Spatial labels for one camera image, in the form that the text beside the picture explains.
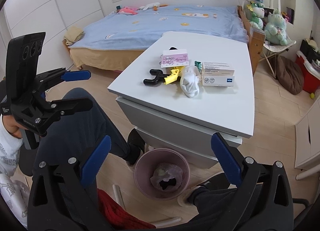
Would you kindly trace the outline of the person's left hand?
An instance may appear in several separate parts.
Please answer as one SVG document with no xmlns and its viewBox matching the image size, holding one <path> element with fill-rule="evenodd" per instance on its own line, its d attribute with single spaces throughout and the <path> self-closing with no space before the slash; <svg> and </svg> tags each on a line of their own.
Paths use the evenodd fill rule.
<svg viewBox="0 0 320 231">
<path fill-rule="evenodd" d="M 4 115 L 2 117 L 2 122 L 5 129 L 15 138 L 21 139 L 21 130 L 25 130 L 25 127 L 20 125 L 12 115 Z"/>
</svg>

